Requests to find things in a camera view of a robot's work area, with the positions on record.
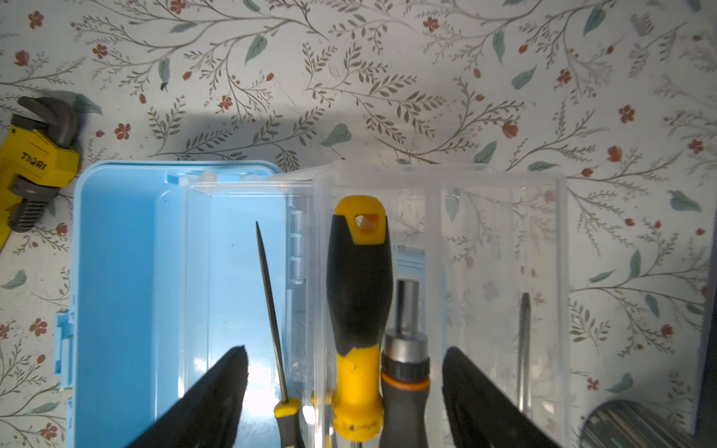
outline orange ring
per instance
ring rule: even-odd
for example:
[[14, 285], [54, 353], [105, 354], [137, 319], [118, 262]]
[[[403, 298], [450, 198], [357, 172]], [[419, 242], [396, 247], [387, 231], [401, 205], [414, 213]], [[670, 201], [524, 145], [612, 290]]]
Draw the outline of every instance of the orange ring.
[[428, 389], [428, 386], [431, 385], [431, 377], [426, 378], [420, 383], [404, 383], [402, 381], [394, 380], [390, 376], [386, 375], [386, 372], [381, 372], [381, 379], [387, 382], [389, 386], [401, 389], [402, 391], [422, 391], [424, 389]]

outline floral pattern surface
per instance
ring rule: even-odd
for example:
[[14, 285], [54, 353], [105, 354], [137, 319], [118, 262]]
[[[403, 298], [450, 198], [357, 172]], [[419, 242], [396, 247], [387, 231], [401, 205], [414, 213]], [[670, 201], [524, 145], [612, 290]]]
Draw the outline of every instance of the floral pattern surface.
[[[716, 14], [705, 0], [5, 1], [0, 125], [28, 115], [22, 95], [70, 101], [81, 169], [256, 158], [285, 171], [338, 159], [560, 171], [573, 438], [617, 394], [691, 429], [713, 295]], [[50, 360], [73, 187], [0, 254], [2, 446], [64, 446], [70, 392]]]

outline black rubber grip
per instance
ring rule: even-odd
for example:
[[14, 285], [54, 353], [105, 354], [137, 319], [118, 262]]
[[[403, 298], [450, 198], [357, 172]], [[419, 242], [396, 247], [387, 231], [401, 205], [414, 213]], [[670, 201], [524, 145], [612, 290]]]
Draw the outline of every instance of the black rubber grip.
[[304, 440], [301, 438], [301, 430], [299, 429], [299, 414], [279, 417], [276, 422], [279, 425], [281, 448], [305, 448]]
[[428, 448], [424, 412], [430, 387], [405, 391], [381, 379], [384, 392], [384, 430], [379, 448]]
[[379, 343], [391, 308], [393, 272], [386, 220], [383, 244], [353, 243], [346, 218], [334, 215], [328, 243], [326, 295], [336, 351]]
[[402, 363], [381, 353], [381, 371], [402, 383], [420, 383], [431, 374], [431, 360], [422, 363]]

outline small screwdriver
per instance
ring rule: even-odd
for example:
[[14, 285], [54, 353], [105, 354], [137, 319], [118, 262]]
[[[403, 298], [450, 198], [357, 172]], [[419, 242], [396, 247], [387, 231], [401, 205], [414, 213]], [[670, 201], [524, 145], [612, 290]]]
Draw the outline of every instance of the small screwdriver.
[[428, 337], [418, 331], [419, 283], [398, 280], [396, 327], [381, 354], [384, 430], [379, 448], [428, 448], [424, 412], [431, 386]]
[[279, 425], [279, 438], [281, 448], [304, 448], [304, 441], [301, 438], [299, 429], [299, 409], [301, 401], [289, 398], [286, 390], [286, 377], [284, 377], [284, 363], [281, 360], [281, 341], [279, 339], [279, 325], [276, 322], [276, 310], [274, 309], [274, 295], [271, 292], [271, 281], [269, 280], [269, 267], [267, 255], [264, 252], [264, 241], [262, 232], [257, 222], [257, 246], [259, 247], [259, 261], [262, 266], [262, 278], [264, 280], [264, 293], [267, 299], [269, 310], [269, 323], [271, 324], [271, 337], [274, 340], [274, 354], [276, 355], [276, 367], [279, 371], [279, 387], [281, 389], [281, 401], [274, 407], [274, 417]]
[[373, 439], [384, 422], [379, 349], [393, 293], [386, 212], [371, 196], [347, 196], [331, 221], [326, 297], [336, 342], [333, 427], [350, 442]]

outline yellow and black screwdriver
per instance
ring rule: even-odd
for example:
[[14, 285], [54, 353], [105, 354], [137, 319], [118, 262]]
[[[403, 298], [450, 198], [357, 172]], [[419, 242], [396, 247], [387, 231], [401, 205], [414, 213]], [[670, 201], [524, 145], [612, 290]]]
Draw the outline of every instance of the yellow and black screwdriver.
[[371, 196], [347, 196], [331, 222], [326, 295], [337, 352], [333, 427], [354, 446], [373, 439], [384, 421], [379, 346], [392, 293], [384, 207]]
[[269, 310], [269, 323], [271, 324], [271, 337], [274, 340], [274, 354], [276, 355], [276, 368], [279, 371], [279, 387], [281, 389], [281, 401], [274, 407], [274, 417], [279, 425], [279, 438], [281, 448], [304, 448], [304, 441], [301, 438], [299, 428], [299, 409], [301, 401], [289, 398], [286, 390], [286, 377], [284, 377], [284, 363], [281, 360], [281, 341], [279, 339], [279, 325], [276, 322], [276, 310], [274, 309], [274, 295], [271, 292], [271, 281], [269, 280], [269, 267], [267, 255], [264, 251], [262, 232], [257, 222], [257, 246], [259, 247], [259, 261], [262, 266], [262, 278], [264, 280], [264, 293], [267, 299]]

